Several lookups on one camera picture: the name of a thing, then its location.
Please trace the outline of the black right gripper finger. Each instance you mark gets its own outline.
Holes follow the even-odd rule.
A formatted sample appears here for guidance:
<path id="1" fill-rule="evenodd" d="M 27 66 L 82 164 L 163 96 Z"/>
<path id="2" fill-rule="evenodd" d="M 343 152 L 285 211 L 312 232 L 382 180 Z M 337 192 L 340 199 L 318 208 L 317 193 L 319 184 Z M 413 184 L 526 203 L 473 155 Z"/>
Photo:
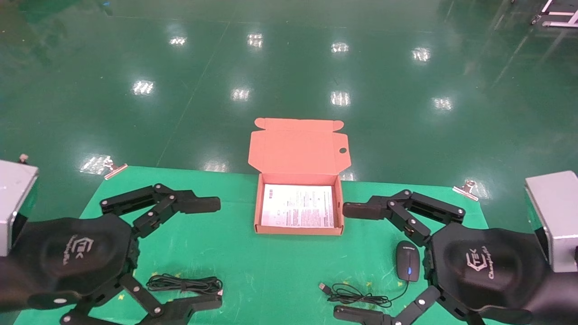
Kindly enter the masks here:
<path id="1" fill-rule="evenodd" d="M 444 225 L 461 224 L 465 217 L 463 208 L 410 190 L 402 190 L 390 197 L 374 195 L 368 202 L 345 202 L 342 213 L 347 218 L 388 220 L 419 247 L 427 245 L 432 233 L 416 215 Z"/>
<path id="2" fill-rule="evenodd" d="M 469 288 L 468 291 L 463 290 L 460 294 L 451 295 L 446 291 L 440 292 L 436 286 L 429 286 L 397 316 L 369 309 L 336 306 L 334 317 L 361 325 L 412 325 L 431 306 L 441 301 L 442 306 L 458 320 L 468 325 L 484 325 L 485 321 L 479 311 L 485 305 L 485 295 L 486 291 L 481 288 Z"/>

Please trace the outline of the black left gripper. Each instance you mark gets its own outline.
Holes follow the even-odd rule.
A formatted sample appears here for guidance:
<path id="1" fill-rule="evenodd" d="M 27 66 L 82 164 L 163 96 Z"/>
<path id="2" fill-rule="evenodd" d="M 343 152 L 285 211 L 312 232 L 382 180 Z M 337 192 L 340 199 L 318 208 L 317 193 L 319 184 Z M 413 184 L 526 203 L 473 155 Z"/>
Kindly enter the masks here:
<path id="1" fill-rule="evenodd" d="M 137 266 L 136 238 L 148 237 L 177 213 L 217 212 L 221 201 L 155 184 L 105 198 L 100 207 L 106 215 L 99 218 L 25 224 L 0 260 L 1 312 L 106 304 Z M 144 208 L 132 227 L 119 218 Z"/>

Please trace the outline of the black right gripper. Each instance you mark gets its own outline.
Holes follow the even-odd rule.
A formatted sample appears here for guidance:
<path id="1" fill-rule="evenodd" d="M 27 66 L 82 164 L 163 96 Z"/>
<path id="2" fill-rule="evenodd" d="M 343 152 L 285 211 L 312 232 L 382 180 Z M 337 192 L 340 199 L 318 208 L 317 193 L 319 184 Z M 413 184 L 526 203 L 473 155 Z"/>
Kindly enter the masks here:
<path id="1" fill-rule="evenodd" d="M 554 272 L 532 234 L 447 225 L 427 244 L 427 281 L 461 321 L 578 322 L 577 272 Z"/>

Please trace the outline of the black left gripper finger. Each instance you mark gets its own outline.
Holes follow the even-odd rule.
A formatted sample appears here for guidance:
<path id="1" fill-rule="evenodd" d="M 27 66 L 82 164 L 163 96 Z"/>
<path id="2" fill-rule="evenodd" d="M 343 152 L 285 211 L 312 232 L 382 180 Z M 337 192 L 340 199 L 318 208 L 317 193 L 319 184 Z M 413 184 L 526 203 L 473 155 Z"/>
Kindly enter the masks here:
<path id="1" fill-rule="evenodd" d="M 194 297 L 179 298 L 161 304 L 132 274 L 66 276 L 60 281 L 60 292 L 70 296 L 74 308 L 64 314 L 62 325 L 113 325 L 90 316 L 93 308 L 105 304 L 122 291 L 145 310 L 140 325 L 187 325 L 196 312 L 221 308 L 222 288 Z"/>

